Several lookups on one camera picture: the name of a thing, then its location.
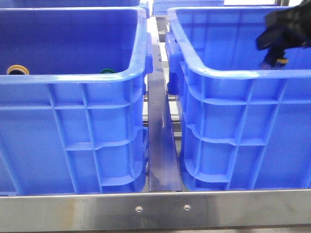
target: rubber seal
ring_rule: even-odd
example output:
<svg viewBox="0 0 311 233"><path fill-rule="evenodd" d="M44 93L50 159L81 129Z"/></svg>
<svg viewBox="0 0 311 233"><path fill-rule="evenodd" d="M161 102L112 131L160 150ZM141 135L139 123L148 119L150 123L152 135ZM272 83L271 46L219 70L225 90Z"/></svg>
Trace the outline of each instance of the rubber seal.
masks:
<svg viewBox="0 0 311 233"><path fill-rule="evenodd" d="M29 70L21 65L12 65L6 71L8 75L29 75Z"/></svg>

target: yellow part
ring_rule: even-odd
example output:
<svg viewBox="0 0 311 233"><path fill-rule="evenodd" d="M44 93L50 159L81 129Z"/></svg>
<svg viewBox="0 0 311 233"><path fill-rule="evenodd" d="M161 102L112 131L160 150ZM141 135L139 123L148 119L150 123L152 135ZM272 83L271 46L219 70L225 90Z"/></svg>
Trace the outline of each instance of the yellow part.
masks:
<svg viewBox="0 0 311 233"><path fill-rule="evenodd" d="M6 74L9 74L12 70L20 70L24 74L29 74L29 70L26 67L23 67L21 65L12 65L8 68L6 71Z"/></svg>
<svg viewBox="0 0 311 233"><path fill-rule="evenodd" d="M280 59L277 59L277 61L276 62L278 62L278 63L281 63L281 64L287 64L288 63L288 59L286 59L286 58L280 58Z"/></svg>

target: blue plastic crate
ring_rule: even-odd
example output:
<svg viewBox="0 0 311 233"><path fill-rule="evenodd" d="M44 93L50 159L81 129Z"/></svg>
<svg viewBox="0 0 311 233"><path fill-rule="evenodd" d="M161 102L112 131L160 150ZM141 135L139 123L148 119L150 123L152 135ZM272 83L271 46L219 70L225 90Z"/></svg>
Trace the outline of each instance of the blue plastic crate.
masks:
<svg viewBox="0 0 311 233"><path fill-rule="evenodd" d="M1 9L0 30L0 195L142 190L145 11Z"/></svg>
<svg viewBox="0 0 311 233"><path fill-rule="evenodd" d="M276 9L169 10L168 88L190 190L310 187L311 50L288 50L286 70L258 70L267 51L255 40Z"/></svg>
<svg viewBox="0 0 311 233"><path fill-rule="evenodd" d="M223 6L225 0L155 0L152 15L167 15L167 9L185 6Z"/></svg>
<svg viewBox="0 0 311 233"><path fill-rule="evenodd" d="M113 7L136 6L144 8L149 17L147 0L1 0L0 8L40 8L40 7Z"/></svg>

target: green ring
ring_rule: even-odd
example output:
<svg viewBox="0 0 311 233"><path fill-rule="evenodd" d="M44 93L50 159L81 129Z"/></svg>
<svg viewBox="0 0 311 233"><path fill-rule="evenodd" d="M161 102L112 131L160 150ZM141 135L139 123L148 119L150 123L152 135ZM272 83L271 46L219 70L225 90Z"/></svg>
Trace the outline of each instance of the green ring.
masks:
<svg viewBox="0 0 311 233"><path fill-rule="evenodd" d="M114 74L114 73L116 73L116 72L113 69L109 69L109 68L103 69L101 71L101 74Z"/></svg>

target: reflective metal surface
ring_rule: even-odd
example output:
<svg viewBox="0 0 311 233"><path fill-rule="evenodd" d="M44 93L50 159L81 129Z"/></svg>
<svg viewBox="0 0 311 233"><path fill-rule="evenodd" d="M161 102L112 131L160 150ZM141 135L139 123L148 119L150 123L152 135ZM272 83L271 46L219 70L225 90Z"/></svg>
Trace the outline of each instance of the reflective metal surface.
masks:
<svg viewBox="0 0 311 233"><path fill-rule="evenodd" d="M278 6L288 6L290 0L275 0L275 4Z"/></svg>
<svg viewBox="0 0 311 233"><path fill-rule="evenodd" d="M310 190L1 197L0 232L303 225L310 200Z"/></svg>
<svg viewBox="0 0 311 233"><path fill-rule="evenodd" d="M260 229L221 229L221 230L186 230L186 231L151 231L152 233L309 233L311 227L260 228Z"/></svg>
<svg viewBox="0 0 311 233"><path fill-rule="evenodd" d="M154 71L148 75L149 191L181 191L181 178L164 79L156 18L148 20Z"/></svg>
<svg viewBox="0 0 311 233"><path fill-rule="evenodd" d="M159 41L165 42L166 32L169 31L169 17L168 16L156 16L156 23L159 34Z"/></svg>

